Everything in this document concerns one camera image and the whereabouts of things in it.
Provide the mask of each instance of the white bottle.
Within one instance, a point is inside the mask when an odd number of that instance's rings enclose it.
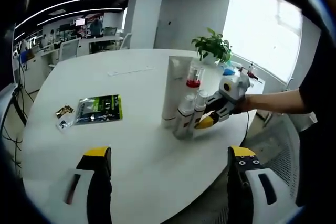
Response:
[[[173,131],[173,134],[177,139],[188,137],[189,124],[194,114],[194,101],[194,94],[186,95],[177,110],[175,128]]]
[[[194,114],[190,122],[190,132],[194,131],[195,126],[200,122],[202,115],[204,114],[206,102],[209,94],[205,90],[200,89],[197,92],[196,104]]]

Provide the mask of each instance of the bottle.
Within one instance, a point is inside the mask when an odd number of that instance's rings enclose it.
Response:
[[[188,137],[188,129],[191,118],[194,114],[195,95],[188,94],[182,100],[179,109],[176,113],[175,128],[173,131],[177,139],[184,139]]]
[[[187,76],[185,94],[197,95],[197,92],[201,86],[201,80],[203,78],[204,68],[196,65],[191,65]]]
[[[199,90],[197,92],[196,104],[194,109],[194,114],[190,122],[190,132],[194,131],[195,126],[200,122],[202,115],[204,114],[206,102],[208,100],[209,94],[205,90]]]
[[[253,62],[250,64],[250,66],[248,66],[248,72],[253,73],[254,70],[254,66],[253,66]]]

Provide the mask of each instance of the window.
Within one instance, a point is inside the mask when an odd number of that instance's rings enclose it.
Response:
[[[223,35],[234,54],[288,82],[301,31],[301,10],[284,0],[230,0]]]

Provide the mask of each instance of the cable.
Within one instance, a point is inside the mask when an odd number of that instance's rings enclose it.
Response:
[[[4,126],[4,129],[5,129],[5,131],[6,131],[6,134],[7,134],[8,138],[10,138],[11,140],[13,140],[13,139],[11,138],[11,136],[9,135],[9,133],[8,133],[8,131],[7,131],[7,129],[6,129],[5,126]]]
[[[20,68],[22,69],[22,74],[23,74],[23,88],[24,88],[26,94],[27,94],[27,95],[29,96],[29,98],[31,99],[31,101],[34,102],[34,99],[30,96],[30,94],[28,94],[28,92],[27,92],[27,90],[26,90],[26,87],[25,87],[25,70],[23,69],[22,64],[21,64],[20,61],[19,61],[19,66],[20,66]]]
[[[17,104],[19,104],[20,91],[21,91],[21,95],[22,95],[22,110],[21,111],[23,112],[23,114],[25,115],[25,117],[28,118],[28,116],[27,116],[27,114],[25,112],[25,102],[24,102],[24,99],[23,99],[23,92],[22,92],[22,88],[21,88],[21,71],[20,71],[20,68],[19,68],[19,92],[17,94]]]
[[[249,122],[250,122],[250,114],[248,113],[248,111],[246,111],[246,113],[247,113],[247,124],[246,124],[246,132],[245,132],[245,136],[244,136],[243,141],[244,141],[244,140],[246,139],[246,137],[247,137],[248,124],[249,124]]]
[[[18,141],[15,141],[15,140],[11,139],[11,138],[7,138],[7,137],[5,137],[5,136],[2,136],[2,137],[3,137],[4,139],[6,139],[6,140],[9,140],[9,141],[12,141],[13,143],[15,143],[16,147],[17,147],[20,151],[22,151],[21,148],[20,148],[19,146],[17,146],[17,144],[22,143],[22,141],[21,141],[21,142],[18,142]]]
[[[25,112],[25,102],[24,102],[24,99],[23,99],[23,91],[22,91],[22,89],[20,89],[20,91],[21,91],[21,96],[22,96],[22,112],[25,115],[25,117],[28,118],[28,116]]]
[[[16,140],[13,140],[13,139],[11,138],[11,136],[9,135],[8,130],[6,129],[5,126],[4,126],[4,129],[5,129],[5,132],[6,132],[6,134],[7,134],[8,137],[5,137],[5,136],[2,136],[2,137],[3,137],[4,139],[6,139],[6,140],[9,140],[9,141],[12,141],[12,142],[15,143],[14,159],[12,158],[12,161],[13,161],[14,164],[15,164],[15,173],[17,173],[17,166],[21,168],[21,166],[20,166],[20,164],[19,164],[19,162],[17,161],[17,158],[16,158],[16,157],[17,157],[17,149],[19,149],[20,151],[22,151],[21,148],[18,146],[18,144],[22,143],[23,140],[21,140],[20,142],[19,142],[17,139],[16,139]]]

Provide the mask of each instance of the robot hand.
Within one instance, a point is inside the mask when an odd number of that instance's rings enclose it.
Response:
[[[204,129],[222,122],[231,114],[241,113],[236,105],[245,99],[245,93],[250,87],[249,77],[243,73],[240,76],[223,76],[219,89],[209,97],[204,114],[212,113],[204,118],[196,129]]]

